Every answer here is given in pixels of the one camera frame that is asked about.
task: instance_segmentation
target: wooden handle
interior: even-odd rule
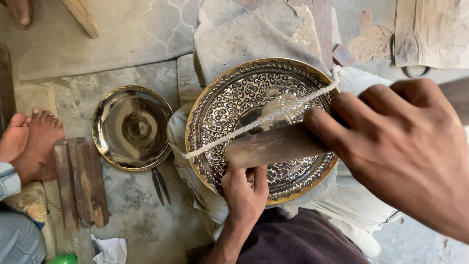
[[[469,78],[439,85],[463,125],[469,125]],[[304,122],[272,129],[230,142],[226,148],[229,166],[253,168],[329,152],[330,149]]]

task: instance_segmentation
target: plate rim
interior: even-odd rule
[[[245,66],[248,66],[248,65],[250,65],[254,62],[269,62],[269,61],[272,61],[272,60],[275,60],[275,61],[278,61],[278,62],[291,62],[291,63],[293,63],[297,66],[306,66],[309,71],[311,71],[313,73],[317,73],[320,76],[321,80],[324,81],[325,83],[327,83],[327,84],[332,83],[332,80],[328,76],[326,76],[323,72],[321,72],[320,70],[318,70],[314,66],[311,66],[308,63],[305,63],[305,62],[302,62],[302,61],[299,61],[299,60],[295,60],[295,59],[281,58],[281,57],[267,57],[267,58],[254,59],[254,60],[250,60],[250,61],[247,61],[247,62],[240,63],[240,64],[226,70],[225,72],[220,74],[218,77],[216,77],[212,82],[210,82],[207,85],[207,87],[205,87],[205,89],[200,93],[199,97],[195,101],[194,105],[192,106],[192,108],[189,112],[189,116],[188,116],[187,123],[186,123],[186,132],[185,132],[185,136],[184,136],[185,145],[186,145],[186,153],[189,153],[189,149],[190,149],[190,143],[189,143],[188,137],[189,137],[189,131],[190,131],[189,124],[190,124],[190,122],[192,122],[192,118],[193,118],[192,112],[197,108],[200,99],[202,98],[202,96],[204,96],[208,92],[208,90],[210,89],[210,86],[212,86],[213,84],[218,82],[225,75],[228,75],[231,72],[235,71],[239,67],[245,67]],[[339,93],[339,90],[336,87],[331,92],[334,95],[337,95]],[[278,204],[278,203],[282,203],[282,202],[288,202],[288,201],[293,200],[293,199],[305,194],[306,192],[310,191],[312,188],[316,187],[322,180],[324,180],[327,175],[329,175],[329,173],[334,168],[334,166],[336,165],[338,160],[339,160],[339,157],[337,156],[337,154],[334,154],[334,158],[329,163],[329,169],[324,170],[321,173],[321,178],[314,180],[312,182],[311,186],[303,187],[299,193],[292,193],[289,197],[284,197],[283,196],[283,197],[280,197],[278,200],[267,199],[266,205],[274,205],[274,204]],[[219,191],[217,191],[212,184],[209,184],[207,182],[207,179],[205,178],[205,176],[200,174],[199,168],[197,167],[197,165],[194,164],[194,158],[193,157],[189,158],[189,163],[190,163],[192,169],[194,170],[194,172],[196,173],[196,175],[199,177],[199,179],[207,187],[209,187],[210,190],[212,190],[216,194],[222,196],[221,193]]]
[[[146,171],[146,170],[149,170],[153,167],[156,167],[158,166],[159,164],[161,164],[168,156],[169,154],[171,153],[171,151],[173,150],[170,146],[169,146],[169,139],[166,139],[166,144],[164,146],[164,152],[162,154],[162,156],[160,156],[160,158],[158,158],[156,161],[152,162],[151,164],[147,165],[147,166],[144,166],[144,167],[139,167],[139,168],[128,168],[128,167],[124,167],[124,166],[121,166],[119,164],[117,164],[116,162],[110,160],[105,154],[105,151],[102,149],[101,145],[98,144],[98,138],[96,136],[96,133],[95,133],[95,120],[97,119],[97,116],[96,116],[96,113],[98,111],[98,108],[103,104],[103,101],[105,99],[107,99],[108,97],[110,97],[111,95],[113,95],[114,93],[120,91],[120,90],[125,90],[125,89],[139,89],[139,90],[142,90],[142,91],[145,91],[147,93],[150,93],[151,95],[155,96],[155,98],[157,98],[162,104],[165,105],[165,107],[167,107],[169,110],[168,114],[169,114],[169,117],[171,117],[173,115],[173,110],[171,109],[171,106],[168,104],[168,102],[163,98],[163,96],[161,96],[159,93],[155,92],[154,90],[150,89],[150,88],[147,88],[147,87],[144,87],[144,86],[140,86],[140,85],[124,85],[124,86],[120,86],[120,87],[117,87],[111,91],[109,91],[108,93],[106,93],[103,98],[101,98],[101,100],[99,101],[99,103],[97,104],[96,108],[94,109],[94,113],[93,113],[93,118],[91,119],[91,133],[93,135],[93,141],[94,141],[94,144],[96,146],[96,148],[98,149],[99,153],[101,154],[101,156],[103,156],[110,164],[114,165],[115,167],[119,168],[119,169],[123,169],[123,170],[126,170],[126,171]]]

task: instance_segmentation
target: wooden block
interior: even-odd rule
[[[70,13],[72,13],[75,19],[83,26],[90,38],[99,38],[99,27],[80,0],[62,0],[62,3],[67,7]]]
[[[75,182],[75,197],[76,207],[78,208],[78,214],[81,218],[81,223],[84,227],[90,227],[92,221],[92,214],[86,210],[87,200],[83,197],[83,190],[80,178],[80,170],[78,168],[78,157],[76,153],[76,146],[78,144],[86,143],[85,138],[72,138],[67,140],[68,153],[70,155],[70,162],[72,163],[73,170],[73,181]]]
[[[101,154],[99,154],[96,145],[88,143],[88,148],[93,164],[93,173],[89,175],[91,182],[91,203],[93,205],[94,224],[102,228],[109,222],[109,213],[107,211],[106,191],[104,189],[103,172],[101,168]]]
[[[56,145],[54,147],[54,156],[63,222],[65,229],[75,230],[79,227],[80,217],[78,215],[78,208],[76,207],[72,163],[68,155],[67,145]]]
[[[16,113],[15,91],[11,75],[10,53],[0,45],[0,136]]]
[[[311,157],[329,151],[301,122],[234,140],[228,144],[225,153],[229,166],[239,169]]]
[[[78,197],[81,197],[82,208],[79,211],[82,219],[85,220],[88,224],[92,225],[94,222],[93,217],[93,205],[91,203],[91,183],[89,176],[93,173],[93,163],[91,160],[91,154],[87,148],[87,143],[78,143],[75,146],[76,153],[76,163],[78,165],[78,179],[75,180],[75,185],[80,185],[81,192],[76,193],[77,200]]]

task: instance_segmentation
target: concrete floor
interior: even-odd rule
[[[373,23],[393,30],[395,0],[332,0],[332,6],[336,8],[341,40],[346,47],[363,31],[359,19],[367,8],[373,13]],[[388,59],[357,61],[353,66],[389,80],[406,78]],[[433,70],[429,77],[444,82],[468,75],[468,70]],[[173,110],[180,106],[176,60],[17,83],[15,93],[19,111],[29,111],[31,107],[51,109],[64,122],[67,137],[81,136],[91,141],[92,110],[104,94],[127,84],[157,91]],[[157,199],[149,172],[129,173],[102,162],[112,216],[105,228],[92,228],[91,232],[101,239],[125,238],[128,263],[185,263],[184,251],[211,241],[192,207],[192,193],[179,178],[173,158],[169,156],[159,166],[172,200],[172,205],[165,207]],[[382,245],[382,253],[372,263],[469,263],[467,245],[447,240],[407,216],[402,225],[385,225],[374,237]]]
[[[97,103],[109,91],[130,84],[158,92],[174,111],[180,107],[177,60],[171,60],[17,83],[17,108],[20,112],[29,112],[31,107],[51,109],[64,122],[67,138],[86,137],[92,141],[91,118]],[[151,172],[123,171],[104,159],[101,161],[108,210],[112,215],[104,228],[93,226],[91,233],[100,239],[125,238],[128,263],[186,263],[186,250],[212,241],[193,208],[190,189],[177,173],[173,154],[158,166],[171,198],[171,205],[164,207],[156,194]],[[89,232],[82,230],[79,240],[90,239]],[[86,243],[82,244],[79,256],[81,263],[94,263]]]
[[[337,13],[342,44],[348,47],[350,40],[364,30],[360,25],[360,15],[365,9],[373,14],[372,23],[393,31],[396,1],[374,0],[331,0]],[[392,81],[405,79],[400,68],[394,67],[390,59],[375,57],[371,62],[356,61],[352,65],[358,69]],[[423,67],[417,66],[415,72]],[[432,69],[428,75],[437,83],[469,76],[469,70]],[[382,252],[372,264],[466,264],[469,263],[469,246],[450,239],[427,228],[409,216],[404,223],[390,223],[373,234],[381,244]]]

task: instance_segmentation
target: knee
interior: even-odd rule
[[[25,216],[0,212],[0,236],[0,263],[41,263],[45,257],[42,233]]]

